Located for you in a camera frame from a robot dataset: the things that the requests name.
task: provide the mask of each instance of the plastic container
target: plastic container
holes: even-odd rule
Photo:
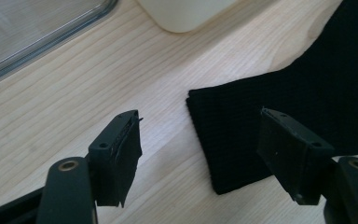
[[[117,0],[0,1],[0,77],[111,11]]]
[[[156,23],[167,31],[194,30],[238,0],[138,0]]]

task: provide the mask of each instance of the wood grain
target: wood grain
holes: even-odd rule
[[[241,0],[186,34],[134,1],[0,81],[0,205],[44,185],[51,164],[85,156],[118,113],[138,109],[143,157],[126,207],[100,223],[324,223],[274,177],[214,194],[186,110],[191,89],[281,69],[317,38],[339,0]]]

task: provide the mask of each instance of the table surface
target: table surface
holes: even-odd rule
[[[0,81],[0,205],[45,184],[55,161],[85,156],[117,114],[138,109],[143,157],[124,208],[100,223],[324,223],[269,177],[216,195],[187,92],[289,65],[340,0],[240,0],[198,30],[160,29],[135,0]]]

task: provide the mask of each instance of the glass tray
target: glass tray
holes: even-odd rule
[[[0,77],[110,12],[117,0],[0,0]]]

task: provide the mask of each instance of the folded black towel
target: folded black towel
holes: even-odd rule
[[[270,175],[255,152],[263,106],[298,120],[337,155],[358,154],[358,0],[344,0],[288,67],[190,91],[187,106],[217,194]]]

